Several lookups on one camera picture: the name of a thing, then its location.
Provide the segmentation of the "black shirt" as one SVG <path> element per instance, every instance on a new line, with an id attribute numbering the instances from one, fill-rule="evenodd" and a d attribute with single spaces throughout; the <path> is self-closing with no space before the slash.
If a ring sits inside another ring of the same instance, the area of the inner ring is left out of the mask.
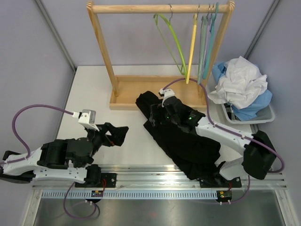
<path id="1" fill-rule="evenodd" d="M 190 180 L 214 180 L 218 172 L 215 162 L 220 158 L 221 144 L 206 137 L 185 133 L 170 122 L 153 127 L 149 121 L 151 106 L 161 102 L 150 91 L 140 94 L 136 99 L 137 107 L 147 118 L 144 128 Z"/>

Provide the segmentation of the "lime green hanger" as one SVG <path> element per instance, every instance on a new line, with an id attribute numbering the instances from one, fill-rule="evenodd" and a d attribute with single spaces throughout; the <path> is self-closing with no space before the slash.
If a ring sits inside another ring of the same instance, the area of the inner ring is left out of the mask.
<path id="1" fill-rule="evenodd" d="M 165 46 L 167 47 L 167 50 L 168 50 L 170 56 L 172 57 L 172 59 L 173 59 L 175 65 L 176 65 L 177 69 L 179 70 L 179 72 L 180 72 L 181 75 L 183 75 L 184 77 L 186 77 L 186 76 L 187 76 L 187 73 L 188 73 L 188 69 L 187 69 L 187 66 L 186 66 L 184 54 L 183 54 L 183 51 L 182 51 L 181 44 L 180 44 L 180 42 L 179 42 L 179 40 L 178 40 L 178 37 L 177 37 L 177 35 L 176 35 L 175 31 L 174 31 L 174 28 L 173 28 L 173 26 L 172 26 L 172 24 L 171 24 L 171 19 L 172 19 L 172 17 L 173 17 L 174 11 L 173 11 L 172 5 L 171 5 L 171 4 L 168 4 L 168 5 L 169 5 L 169 7 L 170 7 L 170 13 L 171 13 L 171 16 L 170 16 L 169 19 L 167 19 L 167 18 L 166 18 L 163 14 L 161 14 L 161 13 L 155 13 L 155 14 L 153 15 L 153 19 L 154 19 L 154 22 L 155 22 L 155 26 L 156 26 L 156 28 L 157 28 L 157 30 L 158 30 L 158 32 L 159 32 L 159 34 L 160 34 L 160 36 L 161 36 L 163 42 L 165 43 Z M 168 29 L 169 29 L 169 31 L 170 31 L 172 37 L 173 37 L 173 41 L 174 41 L 174 43 L 175 43 L 175 45 L 176 45 L 176 47 L 177 47 L 177 51 L 178 51 L 178 54 L 179 54 L 179 57 L 180 57 L 180 60 L 181 60 L 181 63 L 180 63 L 180 64 L 177 62 L 177 60 L 176 60 L 176 58 L 175 58 L 175 56 L 174 56 L 174 54 L 173 54 L 173 52 L 172 52 L 172 50 L 171 50 L 171 48 L 170 48 L 170 46 L 169 46 L 168 41 L 167 41 L 166 38 L 164 37 L 164 35 L 163 35 L 163 33 L 162 33 L 162 31 L 161 31 L 159 25 L 158 25 L 158 20 L 159 20 L 159 18 L 161 18 L 161 19 L 163 20 L 163 22 L 165 22 L 166 26 L 168 27 Z"/>

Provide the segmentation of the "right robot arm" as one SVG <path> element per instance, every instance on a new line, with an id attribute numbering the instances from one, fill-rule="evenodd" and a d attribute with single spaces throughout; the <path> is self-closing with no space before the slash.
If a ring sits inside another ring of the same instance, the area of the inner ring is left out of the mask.
<path id="1" fill-rule="evenodd" d="M 264 131 L 240 132 L 216 123 L 176 97 L 163 104 L 152 104 L 149 120 L 153 126 L 173 124 L 182 132 L 208 138 L 239 153 L 240 158 L 223 163 L 219 172 L 214 174 L 214 183 L 218 186 L 225 186 L 230 180 L 246 175 L 264 180 L 276 159 L 275 148 Z"/>

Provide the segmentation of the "yellow hanger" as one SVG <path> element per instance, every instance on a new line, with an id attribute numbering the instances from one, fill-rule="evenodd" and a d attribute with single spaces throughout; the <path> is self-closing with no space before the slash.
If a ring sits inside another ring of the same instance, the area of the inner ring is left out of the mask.
<path id="1" fill-rule="evenodd" d="M 193 16 L 193 27 L 192 27 L 192 35 L 191 35 L 191 43 L 190 43 L 190 55 L 189 55 L 189 62 L 188 62 L 188 70 L 186 76 L 186 84 L 189 84 L 191 68 L 192 68 L 192 60 L 194 55 L 194 47 L 196 41 L 196 34 L 197 34 L 197 26 L 198 26 L 198 15 L 199 15 L 200 5 L 198 5 L 198 11 Z"/>

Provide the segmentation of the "white shirt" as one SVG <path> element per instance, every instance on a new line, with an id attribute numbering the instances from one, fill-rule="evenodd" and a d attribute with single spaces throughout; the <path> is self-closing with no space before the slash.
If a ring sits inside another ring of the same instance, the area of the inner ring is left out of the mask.
<path id="1" fill-rule="evenodd" d="M 268 90 L 267 75 L 242 56 L 214 64 L 212 75 L 216 86 L 208 97 L 216 104 L 244 109 Z"/>

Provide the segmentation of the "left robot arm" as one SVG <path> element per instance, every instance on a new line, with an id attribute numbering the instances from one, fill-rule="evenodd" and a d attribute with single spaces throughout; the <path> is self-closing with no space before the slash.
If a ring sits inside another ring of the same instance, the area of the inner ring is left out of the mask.
<path id="1" fill-rule="evenodd" d="M 106 122 L 85 131 L 86 137 L 56 139 L 32 151 L 30 156 L 6 151 L 1 180 L 16 184 L 62 180 L 74 182 L 76 187 L 103 186 L 105 177 L 93 156 L 102 146 L 122 146 L 129 128 L 114 127 Z"/>

